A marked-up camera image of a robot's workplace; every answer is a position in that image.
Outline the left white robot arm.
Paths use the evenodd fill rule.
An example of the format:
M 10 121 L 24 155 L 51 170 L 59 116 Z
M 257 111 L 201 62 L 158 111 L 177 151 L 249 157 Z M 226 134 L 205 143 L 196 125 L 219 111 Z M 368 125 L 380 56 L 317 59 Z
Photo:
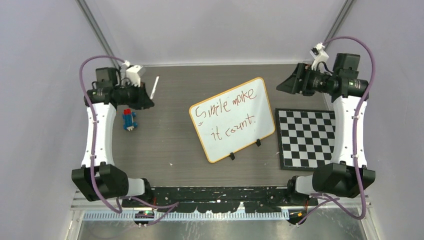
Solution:
M 118 106 L 128 106 L 133 110 L 154 107 L 154 102 L 146 91 L 141 76 L 146 69 L 141 65 L 131 65 L 125 70 L 125 78 L 114 67 L 95 70 L 96 80 L 87 90 L 86 111 L 89 120 L 86 150 L 81 167 L 72 170 L 71 179 L 79 191 L 90 201 L 98 201 L 94 187 L 105 199 L 134 196 L 141 207 L 153 202 L 153 193 L 146 178 L 129 178 L 115 166 L 112 141 L 113 126 Z

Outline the yellow framed whiteboard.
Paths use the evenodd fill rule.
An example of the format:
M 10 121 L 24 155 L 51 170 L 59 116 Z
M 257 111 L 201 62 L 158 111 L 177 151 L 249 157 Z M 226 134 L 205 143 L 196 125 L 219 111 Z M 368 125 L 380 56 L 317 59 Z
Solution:
M 276 130 L 266 84 L 256 77 L 192 105 L 188 110 L 206 159 L 216 163 Z

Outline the white red whiteboard marker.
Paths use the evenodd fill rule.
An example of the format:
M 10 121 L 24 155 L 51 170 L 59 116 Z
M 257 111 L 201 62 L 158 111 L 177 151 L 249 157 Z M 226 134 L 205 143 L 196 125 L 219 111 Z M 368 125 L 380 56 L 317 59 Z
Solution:
M 159 75 L 156 76 L 155 81 L 154 81 L 154 84 L 153 84 L 153 87 L 152 87 L 152 90 L 151 90 L 151 93 L 150 93 L 150 99 L 151 100 L 153 100 L 153 98 L 155 96 L 155 92 L 156 92 L 156 89 L 157 89 L 157 85 L 158 85 L 159 79 L 160 79 L 160 76 Z

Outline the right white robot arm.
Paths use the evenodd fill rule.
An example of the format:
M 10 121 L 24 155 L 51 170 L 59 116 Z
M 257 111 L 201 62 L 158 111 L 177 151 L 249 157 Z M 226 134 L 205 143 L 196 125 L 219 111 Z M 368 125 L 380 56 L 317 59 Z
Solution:
M 364 113 L 371 84 L 358 78 L 360 58 L 358 54 L 338 53 L 329 73 L 321 72 L 318 62 L 300 62 L 276 87 L 281 92 L 308 97 L 316 92 L 328 94 L 335 113 L 331 160 L 315 168 L 311 175 L 294 176 L 288 181 L 285 198 L 291 205 L 299 205 L 313 194 L 355 198 L 376 179 L 364 154 Z

